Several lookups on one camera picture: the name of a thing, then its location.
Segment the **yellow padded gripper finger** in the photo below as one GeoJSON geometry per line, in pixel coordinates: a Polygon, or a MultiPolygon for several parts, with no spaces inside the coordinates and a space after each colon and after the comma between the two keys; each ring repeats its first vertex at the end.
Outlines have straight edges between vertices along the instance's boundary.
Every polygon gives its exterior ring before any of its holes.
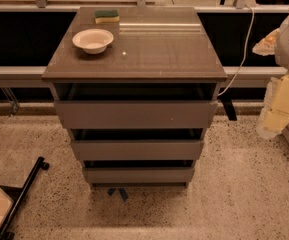
{"type": "Polygon", "coordinates": [[[279,29],[273,30],[252,48],[252,52],[261,56],[274,55],[278,35],[279,29]]]}
{"type": "Polygon", "coordinates": [[[263,139],[272,139],[289,124],[289,74],[272,77],[267,84],[264,107],[256,131],[263,139]]]}

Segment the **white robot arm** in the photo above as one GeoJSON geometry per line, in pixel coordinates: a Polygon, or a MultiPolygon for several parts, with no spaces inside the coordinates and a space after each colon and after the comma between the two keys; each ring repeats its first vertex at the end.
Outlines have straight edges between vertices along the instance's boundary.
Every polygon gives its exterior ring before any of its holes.
{"type": "Polygon", "coordinates": [[[287,70],[283,77],[272,77],[267,84],[264,107],[258,119],[258,135],[271,139],[289,124],[289,16],[278,29],[257,43],[252,52],[262,56],[274,55],[276,64],[287,70]]]}

